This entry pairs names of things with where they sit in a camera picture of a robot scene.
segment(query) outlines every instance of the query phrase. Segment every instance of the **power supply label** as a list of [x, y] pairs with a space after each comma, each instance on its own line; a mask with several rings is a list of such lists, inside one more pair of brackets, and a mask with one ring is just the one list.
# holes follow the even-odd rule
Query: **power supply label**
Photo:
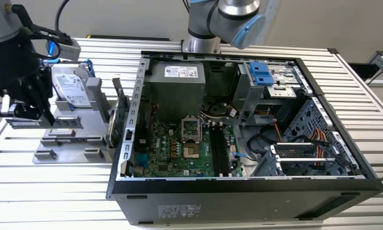
[[197, 67], [167, 66], [165, 77], [168, 78], [198, 78]]
[[160, 218], [198, 217], [202, 205], [159, 205]]
[[59, 89], [61, 90], [64, 97], [72, 105], [79, 106], [89, 106], [91, 102], [88, 99], [88, 95], [84, 89], [81, 78], [75, 74], [55, 74], [57, 79]]

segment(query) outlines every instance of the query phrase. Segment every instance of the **white wall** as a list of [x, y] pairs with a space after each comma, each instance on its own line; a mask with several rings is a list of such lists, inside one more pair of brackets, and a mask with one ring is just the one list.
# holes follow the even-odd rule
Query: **white wall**
[[337, 48], [366, 62], [383, 50], [383, 0], [282, 0], [266, 45]]
[[[36, 24], [53, 28], [63, 0], [13, 0], [24, 4]], [[75, 37], [88, 34], [188, 36], [181, 0], [71, 0], [60, 28]], [[281, 0], [266, 39], [269, 46], [337, 48], [353, 62], [383, 50], [383, 0]]]
[[[55, 29], [63, 0], [12, 0], [23, 4], [32, 21]], [[73, 37], [88, 34], [167, 37], [177, 41], [188, 35], [189, 15], [181, 0], [71, 0], [60, 29]]]

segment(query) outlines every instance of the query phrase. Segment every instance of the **blue drive latch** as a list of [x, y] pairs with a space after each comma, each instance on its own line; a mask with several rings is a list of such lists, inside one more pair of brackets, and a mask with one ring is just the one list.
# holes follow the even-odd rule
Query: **blue drive latch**
[[250, 62], [250, 73], [256, 80], [256, 85], [274, 85], [274, 78], [270, 74], [268, 64], [264, 62]]

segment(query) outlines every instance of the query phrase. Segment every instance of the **ram slot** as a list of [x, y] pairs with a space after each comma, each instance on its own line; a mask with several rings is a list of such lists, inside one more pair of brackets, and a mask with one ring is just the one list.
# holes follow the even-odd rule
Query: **ram slot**
[[229, 169], [229, 157], [228, 151], [225, 147], [225, 138], [224, 131], [221, 126], [210, 127], [210, 148], [213, 155], [213, 167], [214, 167], [214, 175], [228, 176], [230, 173]]

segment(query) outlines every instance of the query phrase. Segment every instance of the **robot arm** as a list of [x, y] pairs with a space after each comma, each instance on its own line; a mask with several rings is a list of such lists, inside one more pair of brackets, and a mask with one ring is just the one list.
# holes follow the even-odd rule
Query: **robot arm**
[[[221, 39], [240, 49], [257, 39], [265, 23], [258, 13], [260, 0], [190, 0], [189, 38], [182, 51], [220, 53]], [[56, 56], [37, 54], [32, 40], [45, 39], [59, 49]], [[52, 75], [43, 59], [77, 60], [80, 46], [61, 31], [32, 23], [23, 5], [0, 0], [0, 117], [47, 119]]]
[[[32, 40], [45, 39], [59, 48], [56, 56], [37, 54]], [[61, 31], [32, 23], [23, 5], [0, 0], [0, 117], [40, 119], [53, 124], [48, 99], [52, 97], [51, 68], [43, 59], [56, 59], [61, 54], [79, 58], [76, 41]]]
[[182, 51], [220, 53], [220, 41], [238, 49], [258, 38], [265, 23], [260, 0], [190, 0], [189, 37]]

